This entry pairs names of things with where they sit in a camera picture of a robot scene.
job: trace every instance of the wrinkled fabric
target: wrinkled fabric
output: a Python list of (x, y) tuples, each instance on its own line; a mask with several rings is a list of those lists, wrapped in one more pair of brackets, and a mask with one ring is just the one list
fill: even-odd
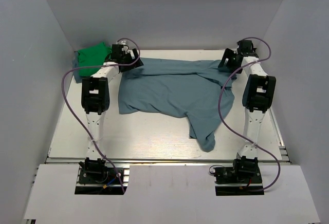
[[(205, 152), (215, 146), (214, 132), (220, 124), (218, 97), (229, 77), (220, 61), (178, 61), (142, 59), (144, 66), (122, 74), (119, 88), (119, 112), (162, 113), (177, 118), (187, 117), (190, 137), (197, 139)], [(221, 102), (225, 117), (234, 95), (228, 83)]]

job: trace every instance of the white work surface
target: white work surface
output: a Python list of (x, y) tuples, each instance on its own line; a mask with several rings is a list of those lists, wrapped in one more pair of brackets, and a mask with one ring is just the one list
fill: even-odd
[[(173, 60), (218, 60), (223, 50), (142, 50), (142, 58), (162, 58)], [(220, 125), (215, 132), (216, 146), (211, 152), (203, 152), (195, 139), (189, 138), (187, 118), (174, 118), (162, 114), (137, 112), (120, 115), (118, 91), (121, 74), (109, 83), (110, 106), (104, 122), (104, 149), (112, 159), (188, 159), (188, 160), (233, 160), (244, 141)], [(235, 96), (233, 108), (226, 121), (233, 129), (243, 132), (245, 113), (242, 95), (247, 83), (243, 72), (233, 82)], [(81, 84), (74, 79), (68, 92), (68, 101), (77, 115), (86, 123), (86, 115), (81, 106)], [(269, 112), (266, 113), (259, 137), (259, 145), (281, 159), (279, 135)], [(85, 158), (87, 153), (87, 133), (75, 120), (66, 105), (57, 124), (52, 139), (50, 158)], [(259, 160), (273, 158), (259, 151)]]
[[(126, 193), (75, 195), (77, 164), (40, 165), (25, 219), (51, 223), (268, 223), (319, 222), (299, 166), (282, 166), (261, 196), (216, 196), (209, 166), (131, 166)], [(278, 167), (262, 165), (269, 184)]]

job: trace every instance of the green cloth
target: green cloth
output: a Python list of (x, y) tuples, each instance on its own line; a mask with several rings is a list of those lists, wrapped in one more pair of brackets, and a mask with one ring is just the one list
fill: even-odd
[[(112, 53), (111, 47), (107, 47), (105, 43), (100, 43), (96, 46), (78, 50), (79, 67), (81, 66), (97, 66), (103, 65), (105, 57)], [(91, 76), (100, 68), (80, 69), (80, 76)]]

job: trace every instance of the teal fabric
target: teal fabric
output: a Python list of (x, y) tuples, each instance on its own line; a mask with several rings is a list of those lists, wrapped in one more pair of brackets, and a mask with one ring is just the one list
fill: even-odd
[[(229, 77), (220, 61), (178, 61), (142, 59), (144, 66), (124, 72), (119, 88), (119, 112), (162, 113), (187, 117), (190, 137), (197, 139), (203, 151), (215, 146), (214, 131), (220, 124), (217, 104), (221, 86)], [(226, 116), (234, 100), (230, 81), (221, 109)]]

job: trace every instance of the gray wall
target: gray wall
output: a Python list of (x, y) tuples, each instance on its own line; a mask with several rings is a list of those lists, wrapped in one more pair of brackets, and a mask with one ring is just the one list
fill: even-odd
[(263, 36), (282, 0), (47, 0), (75, 50), (135, 39), (144, 49), (234, 47)]
[(321, 223), (329, 223), (329, 0), (284, 0), (264, 39), (288, 154), (302, 167)]
[(46, 0), (0, 0), (0, 222), (21, 223), (72, 48)]

